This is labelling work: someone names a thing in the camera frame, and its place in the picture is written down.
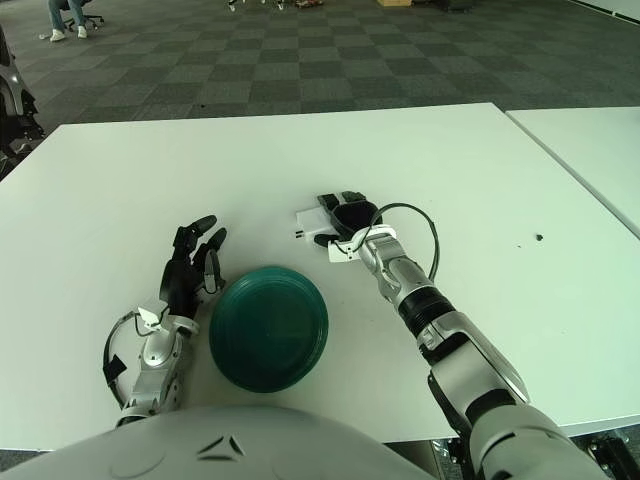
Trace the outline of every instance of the person's leg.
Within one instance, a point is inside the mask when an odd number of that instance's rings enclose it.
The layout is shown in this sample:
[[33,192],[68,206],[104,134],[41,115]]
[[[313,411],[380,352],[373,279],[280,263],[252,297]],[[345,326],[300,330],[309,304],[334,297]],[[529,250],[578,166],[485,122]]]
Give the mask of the person's leg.
[[84,27],[84,13],[82,13],[82,7],[80,6],[80,0],[68,0],[69,1],[69,9],[71,10],[71,15],[73,19],[76,21],[76,25],[79,27]]
[[53,29],[64,32],[64,22],[62,21],[62,15],[60,15],[60,9],[58,8],[58,2],[56,0],[49,0],[49,16],[51,17]]

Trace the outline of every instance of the cardboard box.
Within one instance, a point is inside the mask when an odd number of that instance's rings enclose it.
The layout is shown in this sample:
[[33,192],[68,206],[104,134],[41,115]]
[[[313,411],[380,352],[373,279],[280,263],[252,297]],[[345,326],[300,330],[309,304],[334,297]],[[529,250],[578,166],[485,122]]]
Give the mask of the cardboard box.
[[411,0],[378,0],[383,7],[410,7]]

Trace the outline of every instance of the gray carpet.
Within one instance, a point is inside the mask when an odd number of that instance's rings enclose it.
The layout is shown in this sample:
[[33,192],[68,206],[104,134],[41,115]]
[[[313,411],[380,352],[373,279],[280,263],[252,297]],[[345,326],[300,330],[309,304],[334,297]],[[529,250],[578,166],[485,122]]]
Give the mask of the gray carpet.
[[32,458],[42,455],[43,452],[20,450],[0,450],[0,472],[9,470],[10,468],[17,467],[21,463],[31,460]]
[[42,0],[0,3],[47,131],[61,123],[491,101],[640,104],[640,27],[565,0],[480,0],[470,14],[326,0],[93,0],[106,23],[59,44]]

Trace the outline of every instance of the white sneaker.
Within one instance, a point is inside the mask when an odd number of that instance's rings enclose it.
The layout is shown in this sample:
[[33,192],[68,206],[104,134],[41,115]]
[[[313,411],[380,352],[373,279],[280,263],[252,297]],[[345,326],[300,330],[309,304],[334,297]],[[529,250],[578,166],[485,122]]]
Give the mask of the white sneaker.
[[54,28],[53,33],[51,34],[51,38],[49,38],[49,41],[59,42],[60,40],[64,40],[64,39],[65,39],[64,32],[61,32],[60,30],[56,30]]

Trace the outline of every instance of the black cable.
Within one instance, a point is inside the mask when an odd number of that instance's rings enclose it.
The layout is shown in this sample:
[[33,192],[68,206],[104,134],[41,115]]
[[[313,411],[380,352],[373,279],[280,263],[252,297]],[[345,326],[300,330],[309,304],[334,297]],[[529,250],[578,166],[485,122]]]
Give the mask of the black cable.
[[[431,230],[431,234],[433,235],[433,242],[435,244],[434,252],[433,252],[433,261],[431,262],[431,269],[429,270],[429,280],[433,282],[436,278],[436,273],[438,272],[438,265],[440,264],[440,240],[438,239],[438,232],[436,231],[436,225],[435,223],[433,223],[433,220],[431,220],[431,217],[429,217],[429,215],[427,215],[425,212],[420,210],[418,207],[411,205],[409,203],[390,203],[376,210],[373,216],[371,217],[371,223],[367,227],[367,231],[364,233],[364,236],[360,240],[360,243],[358,244],[358,246],[352,250],[352,253],[355,253],[358,250],[360,250],[360,248],[362,248],[362,245],[364,245],[364,242],[367,239],[367,235],[375,225],[376,221],[382,216],[384,212],[391,210],[392,208],[400,208],[400,207],[409,208],[411,210],[418,212],[420,215],[422,215],[425,218],[425,220],[429,224],[429,229]],[[345,252],[342,248],[340,248],[340,245],[338,245],[336,242],[334,242],[334,245],[344,255],[349,254],[348,252]]]
[[[165,312],[167,311],[168,308],[169,307],[167,306],[162,310],[162,312],[160,314],[160,320],[158,321],[158,323],[156,325],[158,325],[162,321],[162,318],[164,317],[164,314],[165,314]],[[118,329],[125,322],[127,322],[129,319],[133,318],[133,323],[134,323],[135,328],[136,328],[136,333],[138,334],[139,337],[148,337],[149,335],[151,335],[153,333],[153,331],[147,332],[147,333],[141,333],[140,332],[140,328],[138,327],[138,317],[139,316],[140,315],[138,313],[129,312],[125,316],[119,318],[118,321],[113,326],[113,328],[111,328],[111,331],[109,332],[109,336],[107,336],[107,341],[104,344],[104,350],[102,352],[102,368],[103,369],[106,368],[107,365],[109,365],[109,362],[111,362],[111,352],[110,351],[111,351],[111,340],[113,339],[113,336],[118,331]],[[109,390],[111,390],[111,393],[113,393],[113,396],[116,399],[116,401],[118,402],[118,405],[120,405],[120,408],[123,408],[124,407],[124,400],[122,400],[122,397],[120,396],[120,392],[118,392],[118,387],[116,385],[116,379],[114,378],[113,380],[108,382],[107,386],[109,387]]]
[[[110,357],[111,357],[111,354],[110,354],[111,339],[113,338],[115,333],[118,331],[118,329],[127,320],[129,320],[132,317],[134,317],[133,312],[129,312],[124,317],[119,318],[118,321],[113,326],[113,328],[111,329],[111,332],[109,332],[109,336],[107,337],[107,341],[104,344],[104,351],[102,352],[102,368],[103,369],[106,368],[107,365],[109,365],[109,362],[111,361],[111,359],[110,359]],[[113,393],[114,398],[118,402],[118,405],[120,405],[120,408],[124,407],[124,400],[122,400],[122,397],[120,397],[120,393],[118,392],[118,387],[116,386],[115,379],[113,379],[111,382],[108,382],[107,385],[109,386],[109,390],[111,390],[111,393]]]

